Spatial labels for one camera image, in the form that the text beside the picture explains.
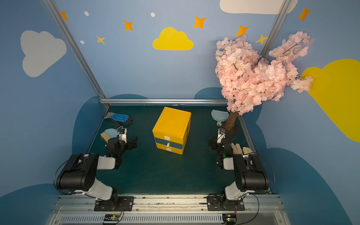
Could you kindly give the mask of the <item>yellow drawer cabinet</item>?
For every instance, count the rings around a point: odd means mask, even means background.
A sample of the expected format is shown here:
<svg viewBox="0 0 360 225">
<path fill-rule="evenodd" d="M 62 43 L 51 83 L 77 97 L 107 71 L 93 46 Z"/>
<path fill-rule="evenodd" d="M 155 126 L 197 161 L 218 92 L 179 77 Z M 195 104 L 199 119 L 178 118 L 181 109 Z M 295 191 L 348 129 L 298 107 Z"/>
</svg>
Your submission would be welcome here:
<svg viewBox="0 0 360 225">
<path fill-rule="evenodd" d="M 158 149 L 182 155 L 190 132 L 191 113 L 164 107 L 152 133 Z"/>
</svg>

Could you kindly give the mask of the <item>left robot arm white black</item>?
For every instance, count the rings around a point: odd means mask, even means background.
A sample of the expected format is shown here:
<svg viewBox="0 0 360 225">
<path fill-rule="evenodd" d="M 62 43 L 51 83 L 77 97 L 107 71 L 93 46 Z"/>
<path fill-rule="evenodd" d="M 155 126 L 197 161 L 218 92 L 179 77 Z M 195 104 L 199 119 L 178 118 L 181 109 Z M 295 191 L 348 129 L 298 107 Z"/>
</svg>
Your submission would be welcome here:
<svg viewBox="0 0 360 225">
<path fill-rule="evenodd" d="M 118 137 L 108 140 L 106 155 L 98 153 L 73 154 L 57 177 L 55 187 L 95 199 L 96 212 L 130 212 L 134 197 L 120 197 L 116 188 L 96 178 L 99 170 L 117 170 L 127 150 L 137 147 L 137 138 L 126 142 Z"/>
</svg>

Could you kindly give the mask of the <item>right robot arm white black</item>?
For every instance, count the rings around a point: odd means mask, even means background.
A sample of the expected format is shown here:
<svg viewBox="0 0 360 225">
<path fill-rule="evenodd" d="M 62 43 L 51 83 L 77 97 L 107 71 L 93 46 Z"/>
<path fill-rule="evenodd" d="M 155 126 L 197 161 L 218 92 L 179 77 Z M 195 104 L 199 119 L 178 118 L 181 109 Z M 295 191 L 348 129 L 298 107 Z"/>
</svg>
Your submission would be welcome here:
<svg viewBox="0 0 360 225">
<path fill-rule="evenodd" d="M 216 150 L 217 165 L 234 172 L 234 182 L 223 188 L 220 194 L 206 197 L 209 211 L 244 211 L 244 198 L 257 191 L 267 191 L 270 182 L 260 156 L 248 147 L 241 147 L 228 138 L 209 140 Z"/>
</svg>

